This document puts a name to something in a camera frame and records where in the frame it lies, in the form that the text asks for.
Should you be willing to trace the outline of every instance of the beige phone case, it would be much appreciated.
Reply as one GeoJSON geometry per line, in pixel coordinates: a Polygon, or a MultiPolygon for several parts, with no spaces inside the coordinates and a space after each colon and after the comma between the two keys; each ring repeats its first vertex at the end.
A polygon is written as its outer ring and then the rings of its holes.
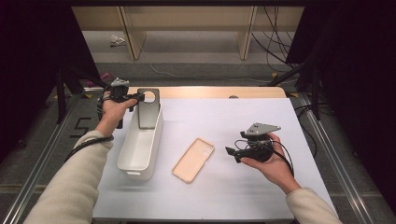
{"type": "Polygon", "coordinates": [[[215,147],[201,138],[195,139],[177,162],[172,173],[190,184],[204,166],[215,147]]]}

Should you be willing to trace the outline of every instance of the hand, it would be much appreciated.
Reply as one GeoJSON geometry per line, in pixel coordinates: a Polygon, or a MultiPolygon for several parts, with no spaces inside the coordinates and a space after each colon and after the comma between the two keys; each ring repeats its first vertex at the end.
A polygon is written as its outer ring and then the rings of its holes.
{"type": "MultiPolygon", "coordinates": [[[[285,156],[285,152],[279,144],[279,137],[273,133],[268,133],[268,135],[273,141],[275,141],[274,150],[285,156]]],[[[278,185],[286,194],[300,188],[300,185],[291,174],[289,166],[275,153],[266,162],[259,162],[251,158],[242,158],[241,162],[258,169],[269,181],[278,185]]]]}
{"type": "Polygon", "coordinates": [[[103,116],[95,130],[102,133],[105,137],[110,136],[119,125],[119,121],[122,120],[125,115],[126,109],[136,104],[136,99],[131,99],[122,103],[116,103],[112,100],[104,101],[103,116]]]}

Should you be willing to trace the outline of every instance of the white tabletop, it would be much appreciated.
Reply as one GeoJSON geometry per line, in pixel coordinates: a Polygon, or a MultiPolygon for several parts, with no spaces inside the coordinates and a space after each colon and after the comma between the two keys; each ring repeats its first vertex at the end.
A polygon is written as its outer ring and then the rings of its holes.
{"type": "MultiPolygon", "coordinates": [[[[333,208],[289,99],[161,99],[161,105],[163,132],[153,177],[131,180],[118,169],[127,129],[116,130],[98,187],[95,219],[293,219],[283,191],[259,171],[236,163],[225,150],[243,139],[240,132],[254,122],[281,127],[275,134],[290,153],[297,181],[333,208]],[[215,151],[193,182],[186,184],[172,169],[197,137],[212,143],[215,151]]],[[[129,127],[131,116],[125,115],[124,127],[129,127]]]]}

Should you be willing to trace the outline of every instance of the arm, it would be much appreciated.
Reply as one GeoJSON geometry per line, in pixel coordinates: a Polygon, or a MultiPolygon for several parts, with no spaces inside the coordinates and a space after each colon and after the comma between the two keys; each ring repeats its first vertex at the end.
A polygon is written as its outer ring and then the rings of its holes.
{"type": "MultiPolygon", "coordinates": [[[[95,131],[82,136],[76,146],[93,138],[110,136],[126,108],[135,104],[136,100],[120,104],[105,101],[104,115],[95,131]]],[[[97,187],[112,146],[111,142],[94,144],[71,157],[49,182],[25,223],[91,223],[97,187]]]]}
{"type": "MultiPolygon", "coordinates": [[[[268,134],[275,141],[274,150],[284,156],[279,137],[273,133],[268,134]]],[[[330,206],[312,189],[301,188],[288,165],[276,154],[273,154],[266,162],[255,161],[251,158],[243,158],[241,162],[258,169],[269,181],[285,192],[288,207],[300,223],[341,223],[330,206]]]]}

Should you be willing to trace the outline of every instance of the sleeve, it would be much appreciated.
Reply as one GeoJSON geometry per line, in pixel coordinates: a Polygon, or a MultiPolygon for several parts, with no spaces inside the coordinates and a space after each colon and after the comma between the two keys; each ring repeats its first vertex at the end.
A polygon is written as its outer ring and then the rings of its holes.
{"type": "MultiPolygon", "coordinates": [[[[103,137],[97,131],[86,133],[76,146],[103,137]]],[[[111,142],[85,147],[56,173],[41,194],[24,223],[91,223],[111,142]]]]}
{"type": "Polygon", "coordinates": [[[286,196],[286,203],[302,223],[341,223],[338,216],[312,189],[297,189],[286,196]]]}

